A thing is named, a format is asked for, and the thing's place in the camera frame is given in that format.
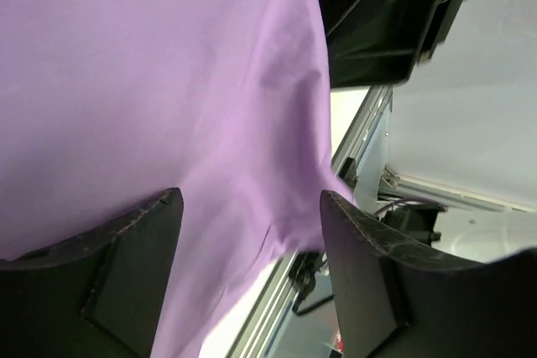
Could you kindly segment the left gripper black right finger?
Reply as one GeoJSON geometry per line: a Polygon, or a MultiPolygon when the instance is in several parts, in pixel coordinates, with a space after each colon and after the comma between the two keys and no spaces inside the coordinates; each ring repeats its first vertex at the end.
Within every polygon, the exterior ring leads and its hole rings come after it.
{"type": "Polygon", "coordinates": [[[320,211],[344,356],[535,356],[535,249],[475,262],[333,191],[321,193],[320,211]]]}

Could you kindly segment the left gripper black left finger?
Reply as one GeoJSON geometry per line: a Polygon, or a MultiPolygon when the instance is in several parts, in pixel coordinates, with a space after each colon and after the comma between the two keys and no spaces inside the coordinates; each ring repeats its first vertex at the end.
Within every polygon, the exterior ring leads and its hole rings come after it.
{"type": "Polygon", "coordinates": [[[3,357],[148,357],[184,208],[170,188],[103,226],[1,262],[3,357]]]}

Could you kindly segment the purple trousers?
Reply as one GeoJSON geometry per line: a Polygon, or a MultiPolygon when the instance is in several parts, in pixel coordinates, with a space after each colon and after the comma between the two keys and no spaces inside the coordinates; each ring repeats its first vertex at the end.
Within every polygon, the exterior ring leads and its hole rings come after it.
{"type": "Polygon", "coordinates": [[[1,255],[185,202],[152,351],[196,357],[258,274],[322,246],[318,0],[1,0],[1,255]]]}

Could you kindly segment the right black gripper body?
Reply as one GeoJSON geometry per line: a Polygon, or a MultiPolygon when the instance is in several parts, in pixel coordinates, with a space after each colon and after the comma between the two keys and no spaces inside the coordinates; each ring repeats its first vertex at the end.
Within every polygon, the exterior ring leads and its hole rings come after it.
{"type": "Polygon", "coordinates": [[[319,0],[331,88],[405,83],[443,0],[319,0]]]}

